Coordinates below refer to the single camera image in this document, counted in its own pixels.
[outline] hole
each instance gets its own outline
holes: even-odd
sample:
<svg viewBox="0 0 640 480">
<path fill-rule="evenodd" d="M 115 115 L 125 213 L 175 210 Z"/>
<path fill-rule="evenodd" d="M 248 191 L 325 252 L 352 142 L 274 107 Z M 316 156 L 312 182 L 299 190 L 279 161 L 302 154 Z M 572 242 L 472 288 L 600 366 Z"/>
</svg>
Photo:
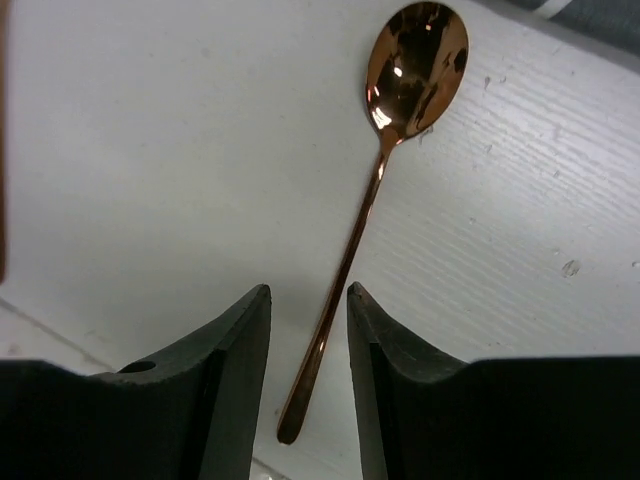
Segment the hole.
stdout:
<svg viewBox="0 0 640 480">
<path fill-rule="evenodd" d="M 138 372 L 146 372 L 147 370 L 151 370 L 155 368 L 156 363 L 150 360 L 140 360 L 139 362 L 133 362 L 124 367 L 118 373 L 138 373 Z"/>
</svg>

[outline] stain on surface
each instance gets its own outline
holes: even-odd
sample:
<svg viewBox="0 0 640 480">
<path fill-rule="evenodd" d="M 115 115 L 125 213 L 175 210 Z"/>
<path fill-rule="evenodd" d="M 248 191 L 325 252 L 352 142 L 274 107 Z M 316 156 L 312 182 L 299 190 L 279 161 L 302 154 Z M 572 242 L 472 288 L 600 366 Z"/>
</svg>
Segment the stain on surface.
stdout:
<svg viewBox="0 0 640 480">
<path fill-rule="evenodd" d="M 433 125 L 431 125 L 429 128 L 427 128 L 427 129 L 424 131 L 424 133 L 418 137 L 418 144 L 419 144 L 419 145 L 422 145 L 422 139 L 423 139 L 424 137 L 426 137 L 427 135 L 429 135 L 430 133 L 433 133 Z"/>
<path fill-rule="evenodd" d="M 574 277 L 582 268 L 580 260 L 570 260 L 562 267 L 562 276 L 564 278 Z"/>
<path fill-rule="evenodd" d="M 20 345 L 18 345 L 17 343 L 12 343 L 11 345 L 9 345 L 9 349 L 7 350 L 7 355 L 9 357 L 17 357 L 21 353 L 22 353 L 22 349 L 20 348 Z"/>
</svg>

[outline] white painted wood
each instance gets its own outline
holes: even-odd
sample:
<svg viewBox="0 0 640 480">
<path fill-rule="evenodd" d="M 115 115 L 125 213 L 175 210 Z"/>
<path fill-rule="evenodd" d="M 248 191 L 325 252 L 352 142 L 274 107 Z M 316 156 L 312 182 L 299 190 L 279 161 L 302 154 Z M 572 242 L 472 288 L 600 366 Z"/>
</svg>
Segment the white painted wood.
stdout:
<svg viewBox="0 0 640 480">
<path fill-rule="evenodd" d="M 274 472 L 266 465 L 254 461 L 251 462 L 251 473 L 249 475 L 249 480 L 287 480 L 287 478 L 283 477 L 279 473 Z"/>
<path fill-rule="evenodd" d="M 47 360 L 83 375 L 111 370 L 6 303 L 0 303 L 0 359 Z"/>
<path fill-rule="evenodd" d="M 533 13 L 543 18 L 551 18 L 560 13 L 562 9 L 570 3 L 571 0 L 547 0 L 536 8 Z"/>
<path fill-rule="evenodd" d="M 359 478 L 344 305 L 300 439 L 275 425 L 375 158 L 363 74 L 402 3 L 15 2 L 0 296 L 119 367 L 269 283 L 254 453 Z M 394 152 L 351 278 L 465 360 L 637 352 L 638 62 L 449 3 L 466 78 Z"/>
</svg>

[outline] spoon handle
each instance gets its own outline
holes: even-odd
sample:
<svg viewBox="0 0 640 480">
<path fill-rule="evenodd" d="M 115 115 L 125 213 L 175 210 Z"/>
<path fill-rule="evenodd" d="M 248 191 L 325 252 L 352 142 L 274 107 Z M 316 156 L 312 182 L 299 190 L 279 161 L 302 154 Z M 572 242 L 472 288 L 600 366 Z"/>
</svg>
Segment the spoon handle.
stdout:
<svg viewBox="0 0 640 480">
<path fill-rule="evenodd" d="M 313 386 L 316 383 L 318 371 L 320 370 L 320 363 L 322 362 L 322 356 L 327 345 L 327 339 L 329 332 L 331 331 L 331 325 L 333 324 L 333 317 L 336 314 L 338 304 L 340 303 L 340 297 L 344 290 L 344 285 L 347 281 L 349 269 L 353 263 L 353 257 L 358 249 L 358 244 L 362 238 L 364 227 L 367 224 L 369 213 L 373 201 L 380 188 L 380 182 L 387 168 L 387 162 L 389 161 L 389 154 L 391 149 L 395 146 L 395 143 L 382 141 L 380 144 L 380 153 L 378 159 L 371 172 L 371 179 L 369 185 L 364 194 L 362 200 L 362 206 L 358 213 L 358 218 L 351 232 L 349 243 L 345 248 L 340 262 L 340 267 L 336 272 L 336 276 L 329 290 L 329 295 L 324 304 L 320 321 L 316 326 L 316 330 L 313 333 L 311 343 L 307 348 L 307 353 L 304 356 L 298 376 L 291 388 L 289 398 L 282 411 L 280 422 L 278 424 L 278 441 L 286 445 L 291 445 L 302 429 L 302 423 L 304 422 L 305 414 L 307 413 L 307 407 L 311 400 L 311 394 L 313 392 Z"/>
<path fill-rule="evenodd" d="M 6 186 L 5 170 L 5 126 L 6 112 L 6 76 L 7 76 L 7 35 L 9 28 L 10 0 L 0 0 L 0 283 L 4 280 L 6 269 Z"/>
</svg>

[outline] copper spoon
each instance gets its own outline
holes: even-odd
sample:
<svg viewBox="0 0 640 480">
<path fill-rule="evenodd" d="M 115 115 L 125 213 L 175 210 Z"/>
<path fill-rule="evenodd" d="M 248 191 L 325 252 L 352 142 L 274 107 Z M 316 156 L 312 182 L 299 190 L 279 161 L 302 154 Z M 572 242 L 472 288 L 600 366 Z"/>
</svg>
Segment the copper spoon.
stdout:
<svg viewBox="0 0 640 480">
<path fill-rule="evenodd" d="M 293 443 L 302 428 L 333 317 L 391 150 L 430 127 L 447 109 L 462 80 L 468 50 L 469 39 L 460 17 L 434 2 L 403 8 L 378 36 L 369 59 L 365 98 L 380 138 L 380 153 L 320 321 L 282 411 L 278 424 L 281 443 Z"/>
<path fill-rule="evenodd" d="M 6 186 L 4 180 L 5 164 L 5 96 L 6 96 L 6 63 L 7 63 L 7 31 L 9 23 L 10 0 L 0 0 L 0 283 L 4 280 L 6 270 Z"/>
</svg>

